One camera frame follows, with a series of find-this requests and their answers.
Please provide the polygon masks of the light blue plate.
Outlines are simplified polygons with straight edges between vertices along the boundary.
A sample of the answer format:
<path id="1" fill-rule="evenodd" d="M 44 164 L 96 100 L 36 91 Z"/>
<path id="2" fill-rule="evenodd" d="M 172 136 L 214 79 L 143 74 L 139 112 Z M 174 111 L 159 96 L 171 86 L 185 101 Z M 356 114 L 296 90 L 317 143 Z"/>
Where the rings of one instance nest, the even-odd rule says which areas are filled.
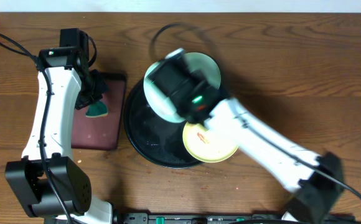
<path id="1" fill-rule="evenodd" d="M 159 65 L 159 62 L 153 63 L 146 71 L 143 79 L 144 95 L 152 110 L 163 120 L 170 123 L 181 123 L 185 121 L 184 118 L 177 114 L 177 110 L 168 98 L 160 89 L 148 79 L 148 75 Z"/>
<path id="2" fill-rule="evenodd" d="M 180 57 L 181 74 L 186 87 L 192 92 L 202 86 L 211 86 L 218 90 L 222 76 L 219 66 L 210 56 L 199 52 L 189 52 Z"/>

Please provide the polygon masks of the yellow plate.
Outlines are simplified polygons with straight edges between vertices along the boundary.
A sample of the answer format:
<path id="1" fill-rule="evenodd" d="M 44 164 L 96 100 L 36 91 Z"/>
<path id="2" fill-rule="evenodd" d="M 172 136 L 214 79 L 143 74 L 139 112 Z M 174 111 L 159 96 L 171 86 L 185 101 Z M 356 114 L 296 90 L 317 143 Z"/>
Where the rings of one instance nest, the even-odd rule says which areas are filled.
<path id="1" fill-rule="evenodd" d="M 216 163 L 231 157 L 238 146 L 201 124 L 186 123 L 182 140 L 187 152 L 202 162 Z"/>

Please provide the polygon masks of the green sponge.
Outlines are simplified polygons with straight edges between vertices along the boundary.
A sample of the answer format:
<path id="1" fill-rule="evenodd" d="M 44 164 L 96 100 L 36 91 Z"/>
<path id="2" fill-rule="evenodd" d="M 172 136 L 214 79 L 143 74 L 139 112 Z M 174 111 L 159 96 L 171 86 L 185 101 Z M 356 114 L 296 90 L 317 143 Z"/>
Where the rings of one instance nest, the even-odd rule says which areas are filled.
<path id="1" fill-rule="evenodd" d="M 97 101 L 88 106 L 85 116 L 87 118 L 97 118 L 108 115 L 108 108 L 102 101 Z"/>

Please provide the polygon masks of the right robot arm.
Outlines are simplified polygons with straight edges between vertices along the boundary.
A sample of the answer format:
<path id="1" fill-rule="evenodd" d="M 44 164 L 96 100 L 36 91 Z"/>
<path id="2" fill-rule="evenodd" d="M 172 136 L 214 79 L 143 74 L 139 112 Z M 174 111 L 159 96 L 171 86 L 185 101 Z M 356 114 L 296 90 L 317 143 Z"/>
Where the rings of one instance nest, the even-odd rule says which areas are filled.
<path id="1" fill-rule="evenodd" d="M 193 66 L 185 56 L 153 63 L 143 80 L 144 94 L 162 119 L 201 124 L 238 148 L 292 194 L 285 219 L 324 223 L 344 191 L 340 159 L 310 151 L 258 119 L 223 87 L 216 64 Z"/>

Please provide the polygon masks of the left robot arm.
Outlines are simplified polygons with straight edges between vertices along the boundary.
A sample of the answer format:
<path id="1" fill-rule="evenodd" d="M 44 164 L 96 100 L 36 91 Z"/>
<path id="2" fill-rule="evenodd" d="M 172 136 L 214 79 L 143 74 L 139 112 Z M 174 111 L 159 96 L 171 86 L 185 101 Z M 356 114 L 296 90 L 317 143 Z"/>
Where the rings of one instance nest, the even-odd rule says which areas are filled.
<path id="1" fill-rule="evenodd" d="M 93 196 L 89 177 L 73 161 L 71 140 L 75 110 L 98 105 L 108 87 L 90 70 L 93 39 L 77 28 L 62 29 L 57 48 L 32 55 L 39 95 L 34 123 L 21 159 L 6 164 L 5 178 L 26 215 L 51 223 L 113 223 L 109 202 Z"/>

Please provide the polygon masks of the round black tray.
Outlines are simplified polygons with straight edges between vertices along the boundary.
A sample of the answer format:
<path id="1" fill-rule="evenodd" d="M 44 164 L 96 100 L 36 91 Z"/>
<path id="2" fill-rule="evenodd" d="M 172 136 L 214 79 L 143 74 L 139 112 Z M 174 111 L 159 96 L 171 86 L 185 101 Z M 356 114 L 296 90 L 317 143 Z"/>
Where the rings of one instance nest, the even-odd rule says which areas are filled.
<path id="1" fill-rule="evenodd" d="M 186 150 L 182 132 L 187 122 L 170 123 L 150 107 L 140 80 L 130 91 L 124 108 L 124 128 L 130 143 L 150 162 L 173 169 L 202 164 Z"/>

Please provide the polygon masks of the rectangular black tray red mat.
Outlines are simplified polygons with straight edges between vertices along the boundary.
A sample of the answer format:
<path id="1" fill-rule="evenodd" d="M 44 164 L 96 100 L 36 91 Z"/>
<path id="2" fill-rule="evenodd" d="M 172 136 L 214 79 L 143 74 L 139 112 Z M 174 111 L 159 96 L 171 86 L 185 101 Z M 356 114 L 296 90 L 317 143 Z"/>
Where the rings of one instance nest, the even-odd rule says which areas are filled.
<path id="1" fill-rule="evenodd" d="M 108 114 L 88 117 L 87 108 L 74 111 L 71 146 L 78 149 L 111 151 L 117 148 L 120 122 L 126 92 L 125 73 L 101 73 L 108 91 L 101 102 L 108 108 Z"/>

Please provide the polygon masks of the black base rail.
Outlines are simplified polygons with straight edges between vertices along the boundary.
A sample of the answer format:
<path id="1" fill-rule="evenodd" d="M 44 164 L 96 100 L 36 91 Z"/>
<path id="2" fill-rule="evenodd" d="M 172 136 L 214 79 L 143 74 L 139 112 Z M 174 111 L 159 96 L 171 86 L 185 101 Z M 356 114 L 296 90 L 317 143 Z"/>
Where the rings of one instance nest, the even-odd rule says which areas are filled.
<path id="1" fill-rule="evenodd" d="M 247 214 L 184 214 L 184 213 L 118 213 L 112 223 L 117 224 L 222 224 L 222 223 L 302 223 L 290 214 L 247 213 Z"/>

